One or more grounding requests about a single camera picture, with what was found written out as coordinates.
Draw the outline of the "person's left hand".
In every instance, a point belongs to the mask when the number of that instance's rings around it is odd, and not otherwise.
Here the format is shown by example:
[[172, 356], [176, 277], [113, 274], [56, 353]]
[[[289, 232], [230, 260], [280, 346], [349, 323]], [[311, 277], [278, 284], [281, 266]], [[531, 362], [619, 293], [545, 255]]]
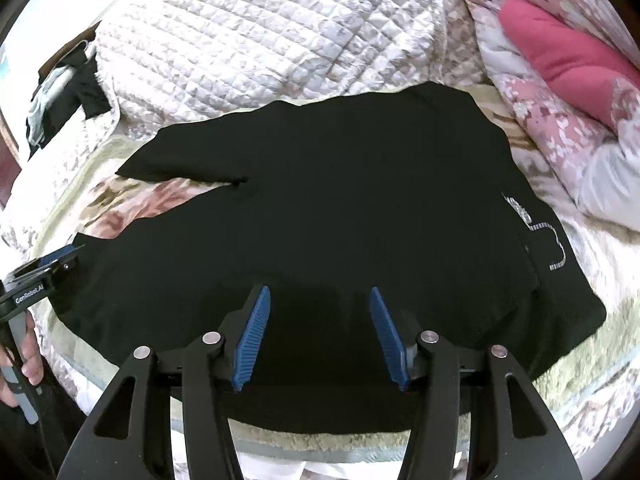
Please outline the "person's left hand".
[[38, 387], [43, 380], [43, 364], [35, 332], [35, 322], [29, 311], [26, 311], [25, 337], [18, 353], [20, 356], [17, 358], [12, 350], [1, 346], [1, 365], [11, 366], [12, 360], [21, 362], [23, 376], [32, 386]]

